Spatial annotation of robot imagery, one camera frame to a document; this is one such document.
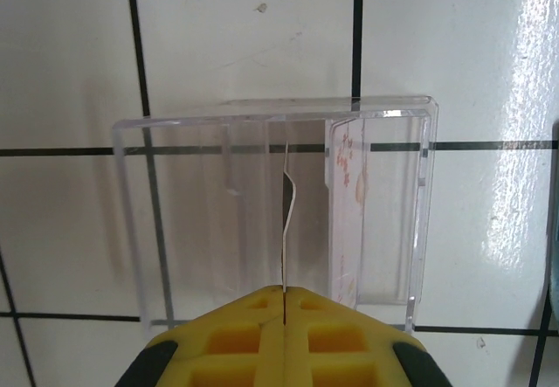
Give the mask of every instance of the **transparent plastic case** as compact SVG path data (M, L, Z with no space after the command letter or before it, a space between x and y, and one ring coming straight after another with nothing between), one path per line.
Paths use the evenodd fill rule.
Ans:
M288 285L411 331L435 102L243 100L200 113L114 125L146 336L281 284L286 155L297 193Z

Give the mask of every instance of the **white ceramic tile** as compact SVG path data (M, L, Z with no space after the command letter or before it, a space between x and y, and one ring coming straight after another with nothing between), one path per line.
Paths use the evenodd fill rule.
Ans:
M559 0L364 0L362 94L427 93L439 141L549 139Z
M4 158L0 170L17 309L137 315L113 157Z
M0 385L29 386L14 323L8 318L0 318Z
M10 311L10 304L6 298L6 292L3 283L0 283L0 311Z
M0 148L107 146L141 116L128 0L0 5Z
M539 328L550 157L436 154L419 325Z
M348 96L353 0L138 0L154 114Z
M559 385L557 357L559 357L559 338L548 337L543 350L538 387L557 387Z
M21 322L38 387L115 385L145 346L139 323Z
M453 387L526 387L536 337L416 333Z

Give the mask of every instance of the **black rubber grip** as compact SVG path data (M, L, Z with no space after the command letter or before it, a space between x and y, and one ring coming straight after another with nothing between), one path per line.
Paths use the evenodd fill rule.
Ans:
M424 350L406 342L392 345L411 387L452 387L435 360Z
M175 354L178 343L165 341L145 348L114 387L155 387Z

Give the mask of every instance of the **clear acrylic box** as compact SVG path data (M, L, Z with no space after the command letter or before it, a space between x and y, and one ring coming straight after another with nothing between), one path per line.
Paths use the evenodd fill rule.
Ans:
M412 331L433 99L243 100L199 113L114 125L146 336L281 284L286 144L287 284Z

